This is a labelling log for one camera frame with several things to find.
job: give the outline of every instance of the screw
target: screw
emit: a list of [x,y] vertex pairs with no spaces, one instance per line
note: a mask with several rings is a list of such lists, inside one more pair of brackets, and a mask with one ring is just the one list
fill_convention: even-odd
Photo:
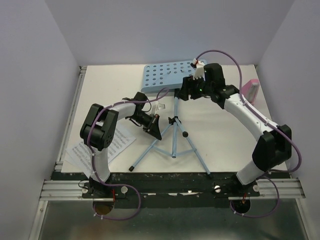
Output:
[[123,186],[123,187],[121,188],[121,193],[125,194],[125,193],[127,193],[127,192],[128,192],[128,188],[127,188],[126,186]]
[[260,190],[260,187],[258,185],[253,186],[253,191],[259,192],[259,190]]
[[220,193],[220,192],[221,192],[221,187],[220,187],[219,185],[215,185],[215,186],[214,186],[214,191],[215,191],[216,193]]

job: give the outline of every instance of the metal extrusion bar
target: metal extrusion bar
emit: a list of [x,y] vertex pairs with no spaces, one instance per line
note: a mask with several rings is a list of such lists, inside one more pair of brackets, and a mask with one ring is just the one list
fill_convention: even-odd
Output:
[[33,220],[31,232],[29,235],[29,240],[38,239],[41,233],[41,228],[45,219],[46,209],[48,206],[48,201],[40,200],[38,207],[35,212],[35,217]]
[[[296,178],[276,178],[272,179],[276,184],[281,199],[304,199],[305,193],[299,179]],[[82,198],[82,189],[78,186],[79,181],[45,181],[42,187],[40,201],[104,201],[112,202],[112,198]],[[250,197],[252,200],[276,199],[275,187],[267,179],[257,181],[260,196]],[[242,197],[229,197],[229,200],[240,200]]]
[[[301,183],[297,178],[289,179],[272,179],[278,188],[281,199],[304,199],[305,193],[302,189]],[[277,192],[274,185],[267,179],[259,179],[257,181],[260,196],[253,196],[248,198],[254,199],[276,199]],[[242,197],[229,197],[229,200],[240,200]]]
[[310,211],[308,209],[306,199],[297,198],[295,201],[300,212],[301,220],[305,228],[307,239],[318,239],[316,226],[310,217]]
[[104,201],[112,202],[112,198],[82,198],[82,188],[79,181],[45,181],[42,187],[40,201]]
[[71,126],[72,126],[72,122],[73,122],[73,120],[75,118],[77,104],[78,104],[78,101],[79,101],[79,98],[80,98],[80,92],[81,92],[82,85],[84,83],[86,71],[87,71],[87,66],[80,66],[80,73],[79,73],[79,77],[78,77],[78,82],[77,82],[77,85],[76,85],[75,94],[74,94],[74,97],[73,97],[73,100],[72,100],[72,106],[71,106],[71,109],[70,109],[70,112],[69,112],[67,125],[66,125],[65,130],[64,130],[64,134],[63,134],[63,138],[62,138],[62,144],[60,146],[56,162],[61,161],[62,157],[64,155],[64,151],[65,151],[65,148],[66,148],[66,143],[67,143],[67,141],[69,139],[69,135],[70,135],[70,129],[71,129]]

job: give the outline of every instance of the blue pegboard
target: blue pegboard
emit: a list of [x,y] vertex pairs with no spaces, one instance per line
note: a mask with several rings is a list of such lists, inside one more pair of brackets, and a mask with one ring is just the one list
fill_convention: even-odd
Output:
[[179,89],[184,77],[193,75],[192,60],[148,64],[143,69],[141,92],[157,93],[163,88]]

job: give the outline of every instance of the pink object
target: pink object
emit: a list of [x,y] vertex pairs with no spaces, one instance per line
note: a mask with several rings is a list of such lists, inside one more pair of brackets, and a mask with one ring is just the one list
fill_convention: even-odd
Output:
[[255,100],[259,91],[260,83],[258,79],[251,79],[242,87],[242,94],[252,105],[255,104]]

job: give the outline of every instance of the paper sheet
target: paper sheet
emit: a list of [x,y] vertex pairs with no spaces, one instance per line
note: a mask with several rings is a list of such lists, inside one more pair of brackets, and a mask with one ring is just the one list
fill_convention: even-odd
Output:
[[[108,163],[111,163],[118,154],[125,150],[135,140],[135,136],[133,136],[120,123],[117,123],[112,143],[108,147]],[[77,144],[75,144],[71,148],[68,148],[65,155],[66,160],[69,163],[77,166],[88,178],[90,177],[92,173],[91,152],[89,148],[84,144],[83,140],[80,140]]]

